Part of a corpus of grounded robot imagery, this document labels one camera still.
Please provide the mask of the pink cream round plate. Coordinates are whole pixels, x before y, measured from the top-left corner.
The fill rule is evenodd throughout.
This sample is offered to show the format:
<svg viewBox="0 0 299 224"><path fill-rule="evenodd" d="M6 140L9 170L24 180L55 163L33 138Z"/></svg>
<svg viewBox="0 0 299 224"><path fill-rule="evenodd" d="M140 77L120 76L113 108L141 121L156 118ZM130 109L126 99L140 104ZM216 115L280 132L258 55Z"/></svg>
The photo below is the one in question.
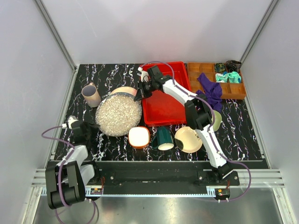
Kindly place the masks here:
<svg viewBox="0 0 299 224"><path fill-rule="evenodd" d="M115 93L119 93L119 92L128 93L135 97L137 94L137 89L129 87L129 86L122 86L122 87L119 87L119 88L116 88L115 90L113 90L111 92L111 94L115 94Z"/></svg>

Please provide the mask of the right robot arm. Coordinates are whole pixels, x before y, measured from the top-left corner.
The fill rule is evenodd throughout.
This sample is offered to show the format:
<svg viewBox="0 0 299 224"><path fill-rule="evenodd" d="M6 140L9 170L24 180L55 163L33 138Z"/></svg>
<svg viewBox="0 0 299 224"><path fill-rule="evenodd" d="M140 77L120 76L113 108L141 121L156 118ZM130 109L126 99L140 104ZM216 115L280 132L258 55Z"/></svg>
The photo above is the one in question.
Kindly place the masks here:
<svg viewBox="0 0 299 224"><path fill-rule="evenodd" d="M135 101L152 96L154 91L161 91L184 106L187 125L193 129L203 142L212 166L212 179L218 185L228 181L233 169L228 164L227 157L217 141L214 133L215 114L209 103L200 95L195 95L181 86L174 76L163 75L158 66L150 67L146 72L142 66L138 73L146 73L148 78L140 78L138 81Z"/></svg>

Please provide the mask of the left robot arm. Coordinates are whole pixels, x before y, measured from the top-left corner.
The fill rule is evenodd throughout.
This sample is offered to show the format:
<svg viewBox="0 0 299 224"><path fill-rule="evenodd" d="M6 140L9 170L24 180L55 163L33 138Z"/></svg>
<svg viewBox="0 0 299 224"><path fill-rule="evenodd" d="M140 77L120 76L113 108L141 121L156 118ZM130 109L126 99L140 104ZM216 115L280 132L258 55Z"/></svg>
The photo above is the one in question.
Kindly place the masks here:
<svg viewBox="0 0 299 224"><path fill-rule="evenodd" d="M71 141L45 135L58 128L71 130ZM101 173L96 170L93 163L83 164L89 155L87 143L91 137L90 124L71 116L66 123L44 131L42 137L62 142L69 147L67 155L59 163L46 168L48 206L54 210L84 201L85 186L88 183L95 185L101 179Z"/></svg>

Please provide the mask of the speckled grey large plate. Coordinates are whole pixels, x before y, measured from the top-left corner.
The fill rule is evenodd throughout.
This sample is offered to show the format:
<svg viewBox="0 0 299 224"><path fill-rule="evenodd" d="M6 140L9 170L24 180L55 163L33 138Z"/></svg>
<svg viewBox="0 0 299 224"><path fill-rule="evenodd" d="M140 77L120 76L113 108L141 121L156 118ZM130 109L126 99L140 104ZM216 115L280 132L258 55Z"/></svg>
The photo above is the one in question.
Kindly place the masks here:
<svg viewBox="0 0 299 224"><path fill-rule="evenodd" d="M100 131L107 136L120 137L138 126L142 116L140 101L134 96L118 92L106 97L95 113L95 123Z"/></svg>

